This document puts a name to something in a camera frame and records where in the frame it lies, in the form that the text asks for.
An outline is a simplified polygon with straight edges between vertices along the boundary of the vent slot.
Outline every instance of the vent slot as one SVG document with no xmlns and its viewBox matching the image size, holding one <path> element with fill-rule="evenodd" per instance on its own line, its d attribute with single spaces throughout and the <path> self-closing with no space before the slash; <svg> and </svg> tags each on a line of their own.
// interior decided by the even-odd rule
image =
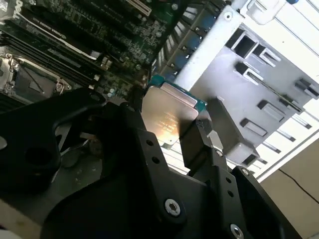
<svg viewBox="0 0 319 239">
<path fill-rule="evenodd" d="M 255 160 L 257 159 L 257 157 L 253 154 L 249 155 L 245 160 L 244 160 L 244 164 L 249 166 L 250 164 L 252 164 Z"/>
<path fill-rule="evenodd" d="M 285 118 L 285 113 L 273 106 L 268 101 L 261 101 L 257 106 L 259 109 L 278 122 Z"/>
<path fill-rule="evenodd" d="M 267 143 L 267 142 L 263 142 L 263 145 L 265 145 L 267 148 L 271 149 L 272 151 L 276 152 L 276 153 L 281 153 L 281 151 L 279 149 L 277 149 L 276 147 L 272 146 L 271 144 Z"/>
<path fill-rule="evenodd" d="M 250 131 L 254 132 L 255 134 L 264 137 L 267 134 L 267 131 L 265 131 L 263 128 L 258 126 L 257 124 L 251 122 L 249 119 L 244 119 L 240 122 L 240 125 L 246 129 L 249 129 Z"/>
</svg>

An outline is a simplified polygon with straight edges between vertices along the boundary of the computer motherboard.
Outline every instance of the computer motherboard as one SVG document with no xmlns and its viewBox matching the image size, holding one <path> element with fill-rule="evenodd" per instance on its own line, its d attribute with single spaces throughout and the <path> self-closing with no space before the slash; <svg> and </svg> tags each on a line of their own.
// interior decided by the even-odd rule
<svg viewBox="0 0 319 239">
<path fill-rule="evenodd" d="M 61 80 L 53 82 L 58 87 L 65 82 L 63 91 L 89 87 L 106 97 L 125 97 L 132 85 L 146 84 L 152 61 L 186 7 L 187 1 L 179 0 L 1 0 L 1 59 L 6 62 L 1 70 L 13 74 L 1 80 L 2 91 L 15 96 L 9 89 L 23 71 L 22 78 L 43 94 L 41 84 L 51 83 L 32 79 L 32 63 L 38 75 L 43 69 L 58 75 Z"/>
</svg>

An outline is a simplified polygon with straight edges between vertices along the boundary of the black metal bracket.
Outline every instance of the black metal bracket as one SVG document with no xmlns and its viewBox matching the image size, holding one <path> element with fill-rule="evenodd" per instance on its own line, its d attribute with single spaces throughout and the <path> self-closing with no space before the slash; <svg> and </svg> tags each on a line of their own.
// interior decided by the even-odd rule
<svg viewBox="0 0 319 239">
<path fill-rule="evenodd" d="M 81 88 L 1 114 L 0 136 L 6 146 L 0 150 L 0 188 L 45 189 L 61 164 L 57 127 L 104 103 L 99 93 Z M 59 134 L 67 133 L 69 127 Z"/>
</svg>

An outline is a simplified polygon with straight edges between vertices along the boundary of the green circuit board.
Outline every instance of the green circuit board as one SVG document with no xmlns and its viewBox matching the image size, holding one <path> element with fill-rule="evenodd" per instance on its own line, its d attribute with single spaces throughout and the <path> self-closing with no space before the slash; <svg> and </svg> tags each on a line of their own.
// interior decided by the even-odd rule
<svg viewBox="0 0 319 239">
<path fill-rule="evenodd" d="M 113 73 L 134 79 L 141 68 L 147 68 L 156 57 L 185 3 L 173 9 L 173 0 L 141 0 L 151 9 L 147 16 L 129 1 L 118 0 L 114 4 L 113 0 L 103 3 L 99 0 L 44 0 L 41 6 L 100 42 L 103 53 L 110 55 L 116 63 L 111 69 Z M 14 22 L 33 34 L 47 37 L 22 18 L 14 19 Z"/>
</svg>

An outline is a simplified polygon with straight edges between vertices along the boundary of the rectangular cutout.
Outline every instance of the rectangular cutout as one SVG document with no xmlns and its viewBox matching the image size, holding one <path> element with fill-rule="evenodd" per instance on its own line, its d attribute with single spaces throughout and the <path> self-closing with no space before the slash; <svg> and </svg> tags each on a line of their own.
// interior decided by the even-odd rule
<svg viewBox="0 0 319 239">
<path fill-rule="evenodd" d="M 244 160 L 244 164 L 245 165 L 247 165 L 247 166 L 249 166 L 250 164 L 252 164 L 255 160 L 256 160 L 256 156 L 255 155 L 253 155 L 253 154 L 251 154 L 251 155 L 249 155 L 245 160 Z"/>
<path fill-rule="evenodd" d="M 279 149 L 277 149 L 276 147 L 272 146 L 271 144 L 267 143 L 267 142 L 263 142 L 263 145 L 265 145 L 267 148 L 271 149 L 272 151 L 276 152 L 276 153 L 281 153 L 281 151 Z"/>
<path fill-rule="evenodd" d="M 254 71 L 244 63 L 237 64 L 235 68 L 236 71 L 240 73 L 243 77 L 245 77 L 246 80 L 250 81 L 256 86 L 264 80 L 264 78 L 261 75 L 259 75 L 256 71 Z"/>
<path fill-rule="evenodd" d="M 262 61 L 264 61 L 266 64 L 268 64 L 271 67 L 275 67 L 274 61 L 280 62 L 281 59 L 271 50 L 269 50 L 267 47 L 264 47 L 262 45 L 259 45 L 256 50 L 254 51 L 254 54 L 256 54 Z"/>
<path fill-rule="evenodd" d="M 268 114 L 270 117 L 272 117 L 278 122 L 282 121 L 285 117 L 284 112 L 282 112 L 280 109 L 273 106 L 268 101 L 261 101 L 257 106 L 259 109 L 261 109 L 263 112 L 265 112 L 266 114 Z"/>
<path fill-rule="evenodd" d="M 307 82 L 304 79 L 298 80 L 295 83 L 295 87 L 314 99 L 318 99 L 319 97 L 319 92 L 316 91 L 314 85 L 312 85 L 311 83 Z"/>
<path fill-rule="evenodd" d="M 265 165 L 268 163 L 267 161 L 265 161 L 264 159 L 261 159 L 261 158 L 259 158 L 258 161 L 265 164 Z"/>
<path fill-rule="evenodd" d="M 234 47 L 233 51 L 246 59 L 250 56 L 250 54 L 257 47 L 258 42 L 253 41 L 249 36 L 243 35 L 238 44 Z"/>
<path fill-rule="evenodd" d="M 254 52 L 258 44 L 259 42 L 253 40 L 244 30 L 238 29 L 227 42 L 226 46 L 232 49 L 237 55 L 246 59 Z"/>
<path fill-rule="evenodd" d="M 294 137 L 292 137 L 291 135 L 289 135 L 287 132 L 284 132 L 283 130 L 277 130 L 277 132 L 282 135 L 283 137 L 285 137 L 286 139 L 290 140 L 291 142 L 295 142 L 296 139 Z"/>
<path fill-rule="evenodd" d="M 306 121 L 304 121 L 302 118 L 300 118 L 297 115 L 292 116 L 292 118 L 297 121 L 299 124 L 301 124 L 303 127 L 310 129 L 312 128 L 312 126 L 310 124 L 308 124 Z"/>
<path fill-rule="evenodd" d="M 267 134 L 263 128 L 258 126 L 257 124 L 251 122 L 249 119 L 244 119 L 240 122 L 240 125 L 244 128 L 251 130 L 252 132 L 258 134 L 261 137 L 264 137 Z"/>
</svg>

